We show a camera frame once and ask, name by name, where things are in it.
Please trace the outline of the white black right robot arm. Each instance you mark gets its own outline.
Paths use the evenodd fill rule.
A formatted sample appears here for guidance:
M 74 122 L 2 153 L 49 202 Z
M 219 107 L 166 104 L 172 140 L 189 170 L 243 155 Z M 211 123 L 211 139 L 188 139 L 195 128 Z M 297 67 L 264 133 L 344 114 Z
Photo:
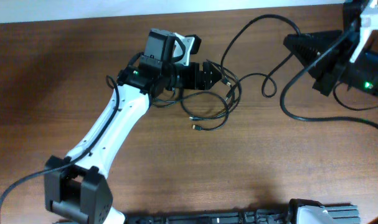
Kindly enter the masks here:
M 335 94 L 345 83 L 364 93 L 378 97 L 378 53 L 365 45 L 372 32 L 378 30 L 377 1 L 346 1 L 343 4 L 343 29 L 307 34 L 290 34 L 283 44 L 304 68 L 284 87 L 280 108 L 289 117 L 306 122 L 351 121 L 378 129 L 378 123 L 348 116 L 310 118 L 290 113 L 285 96 L 304 74 L 315 80 L 313 89 L 322 95 Z

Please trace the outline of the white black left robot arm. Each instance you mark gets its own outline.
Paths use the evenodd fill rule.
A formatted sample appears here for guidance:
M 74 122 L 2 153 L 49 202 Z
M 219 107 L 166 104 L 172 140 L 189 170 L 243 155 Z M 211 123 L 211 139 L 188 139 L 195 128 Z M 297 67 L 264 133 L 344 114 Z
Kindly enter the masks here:
M 113 94 L 95 124 L 64 158 L 45 164 L 45 209 L 75 223 L 124 223 L 113 207 L 107 183 L 111 165 L 126 137 L 164 90 L 209 90 L 221 78 L 209 62 L 190 61 L 197 35 L 151 29 L 142 52 L 111 81 Z

